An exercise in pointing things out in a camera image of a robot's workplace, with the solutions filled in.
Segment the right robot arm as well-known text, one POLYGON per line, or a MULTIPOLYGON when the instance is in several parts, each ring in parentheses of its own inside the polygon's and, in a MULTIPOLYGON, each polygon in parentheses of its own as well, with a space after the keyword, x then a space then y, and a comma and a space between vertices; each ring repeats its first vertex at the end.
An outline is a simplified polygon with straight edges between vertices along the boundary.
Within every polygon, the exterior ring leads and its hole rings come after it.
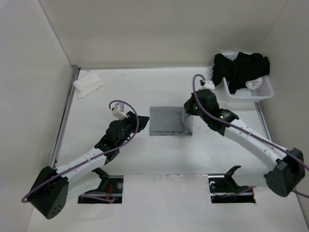
POLYGON ((187 114, 200 117, 207 126, 257 157, 267 168, 263 175, 226 174, 224 186, 235 191, 240 186, 268 187, 275 194, 286 197, 305 177, 309 168, 297 148, 274 144, 249 128, 235 113, 220 108, 216 96, 209 89, 194 91, 184 104, 187 114))

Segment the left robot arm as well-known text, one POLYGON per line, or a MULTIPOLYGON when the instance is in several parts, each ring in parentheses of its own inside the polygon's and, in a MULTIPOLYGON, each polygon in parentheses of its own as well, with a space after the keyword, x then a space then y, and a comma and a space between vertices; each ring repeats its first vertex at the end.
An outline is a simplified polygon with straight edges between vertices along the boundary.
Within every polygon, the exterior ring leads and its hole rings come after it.
POLYGON ((113 202, 115 197, 107 190, 110 176, 102 167, 110 163, 126 145, 142 131, 150 118, 129 111, 125 117, 112 121, 105 135, 90 151, 66 165, 44 167, 37 176, 23 202, 31 203, 46 219, 57 216, 72 198, 94 198, 113 202))

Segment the grey tank top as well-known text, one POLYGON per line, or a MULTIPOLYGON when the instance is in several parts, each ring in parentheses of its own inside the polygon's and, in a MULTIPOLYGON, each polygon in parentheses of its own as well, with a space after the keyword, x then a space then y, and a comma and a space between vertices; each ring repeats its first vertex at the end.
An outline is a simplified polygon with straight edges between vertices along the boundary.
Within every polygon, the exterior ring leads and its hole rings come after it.
POLYGON ((151 106, 149 135, 152 136, 192 136, 193 116, 183 107, 151 106))

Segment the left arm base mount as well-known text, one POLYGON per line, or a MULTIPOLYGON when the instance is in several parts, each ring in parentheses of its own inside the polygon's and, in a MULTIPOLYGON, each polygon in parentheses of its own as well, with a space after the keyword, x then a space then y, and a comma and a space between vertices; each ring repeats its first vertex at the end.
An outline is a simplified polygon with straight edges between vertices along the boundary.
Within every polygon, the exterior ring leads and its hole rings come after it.
POLYGON ((110 176, 102 180, 99 186, 79 196, 78 204, 121 204, 123 200, 124 177, 110 176))

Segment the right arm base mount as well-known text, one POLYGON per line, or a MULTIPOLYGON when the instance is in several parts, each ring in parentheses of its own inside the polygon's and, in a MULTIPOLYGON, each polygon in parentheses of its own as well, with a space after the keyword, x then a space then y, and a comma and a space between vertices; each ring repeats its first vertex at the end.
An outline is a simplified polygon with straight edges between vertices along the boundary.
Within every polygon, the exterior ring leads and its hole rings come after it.
POLYGON ((212 203, 256 203, 253 186, 239 186, 231 176, 208 176, 212 203))

